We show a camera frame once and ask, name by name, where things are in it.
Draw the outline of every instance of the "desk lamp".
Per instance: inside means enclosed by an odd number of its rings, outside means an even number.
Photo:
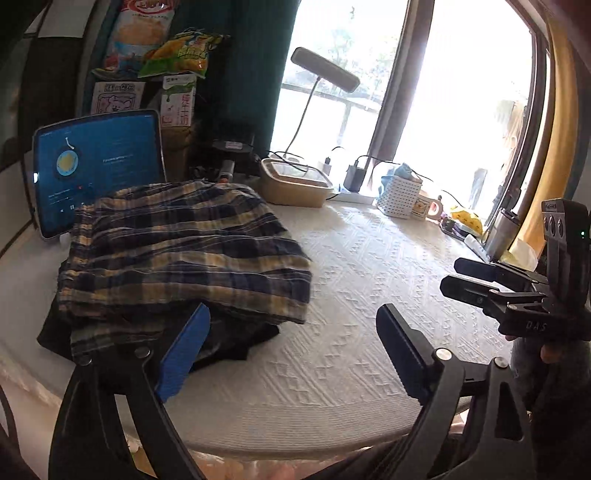
[[[301,114],[300,124],[295,131],[294,138],[291,139],[289,146],[285,149],[286,155],[300,133],[300,128],[304,122],[304,117],[308,111],[308,106],[310,105],[314,91],[316,90],[316,87],[318,86],[318,83],[321,79],[328,80],[330,83],[336,85],[347,93],[354,92],[360,84],[360,80],[357,76],[353,75],[351,72],[347,72],[347,70],[339,67],[335,63],[332,63],[330,60],[321,57],[313,51],[308,50],[307,48],[297,47],[291,56],[291,61],[296,65],[308,70],[308,72],[312,72],[317,76],[317,78],[312,90],[310,91],[310,96],[308,97],[308,102],[306,103],[304,112]]]

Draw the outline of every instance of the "thermos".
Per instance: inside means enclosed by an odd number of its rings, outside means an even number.
[[[505,209],[499,212],[484,244],[484,250],[491,260],[501,258],[515,240],[520,227],[521,222],[516,214]]]

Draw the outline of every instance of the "snack bag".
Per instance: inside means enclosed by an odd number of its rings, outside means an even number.
[[[144,56],[168,37],[179,0],[122,0],[105,58],[105,70],[138,72]]]
[[[189,28],[175,35],[158,50],[149,52],[138,77],[193,72],[199,78],[205,78],[209,52],[227,37]]]

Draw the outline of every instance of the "lamp head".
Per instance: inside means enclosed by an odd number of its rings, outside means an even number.
[[[291,56],[291,61],[347,93],[354,92],[360,84],[357,76],[307,48],[297,47]]]

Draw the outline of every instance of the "tablet screen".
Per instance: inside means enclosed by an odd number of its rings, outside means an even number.
[[[42,236],[65,233],[75,208],[164,181],[158,114],[107,113],[41,128],[34,138],[34,172]]]

